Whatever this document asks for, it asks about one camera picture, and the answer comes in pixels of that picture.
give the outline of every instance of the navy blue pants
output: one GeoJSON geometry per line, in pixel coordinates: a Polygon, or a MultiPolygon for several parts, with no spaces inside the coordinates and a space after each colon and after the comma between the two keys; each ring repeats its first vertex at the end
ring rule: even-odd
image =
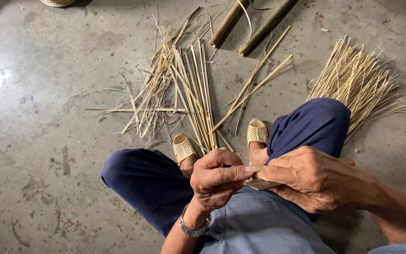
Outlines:
{"type": "MultiPolygon", "coordinates": [[[[339,158],[349,122],[350,110],[335,99],[305,102],[272,124],[267,144],[269,160],[301,146],[339,158]]],[[[158,150],[117,151],[107,159],[101,177],[163,236],[194,195],[190,180],[177,163],[158,150]]]]}

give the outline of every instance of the dry straw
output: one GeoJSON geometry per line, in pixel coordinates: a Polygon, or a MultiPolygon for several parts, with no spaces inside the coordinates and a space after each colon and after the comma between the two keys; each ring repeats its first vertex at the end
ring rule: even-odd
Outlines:
{"type": "Polygon", "coordinates": [[[319,97],[341,101],[351,111],[346,142],[370,121],[403,112],[395,73],[386,69],[375,52],[367,54],[363,47],[350,45],[351,37],[339,39],[308,100],[319,97]]]}

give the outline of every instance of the woven basket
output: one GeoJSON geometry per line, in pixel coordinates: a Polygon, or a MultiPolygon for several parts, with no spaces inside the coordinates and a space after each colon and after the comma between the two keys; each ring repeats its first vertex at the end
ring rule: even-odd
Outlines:
{"type": "Polygon", "coordinates": [[[76,0],[40,0],[40,1],[51,7],[64,7],[75,2],[76,0]]]}

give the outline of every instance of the gray shirt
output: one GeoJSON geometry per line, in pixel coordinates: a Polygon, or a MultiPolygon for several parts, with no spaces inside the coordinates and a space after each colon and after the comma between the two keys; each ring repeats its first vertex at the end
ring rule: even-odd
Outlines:
{"type": "MultiPolygon", "coordinates": [[[[244,187],[211,216],[205,242],[196,249],[202,254],[335,253],[300,208],[269,191],[244,187]]],[[[368,254],[387,253],[406,253],[406,245],[382,246],[368,254]]]]}

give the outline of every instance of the fingernail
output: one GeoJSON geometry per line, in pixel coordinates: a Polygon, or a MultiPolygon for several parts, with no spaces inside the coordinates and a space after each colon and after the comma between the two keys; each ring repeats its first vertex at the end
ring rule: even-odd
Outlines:
{"type": "Polygon", "coordinates": [[[245,170],[246,172],[253,172],[253,173],[256,173],[256,172],[261,171],[263,168],[264,168],[263,165],[253,165],[253,166],[246,166],[244,170],[245,170]]]}

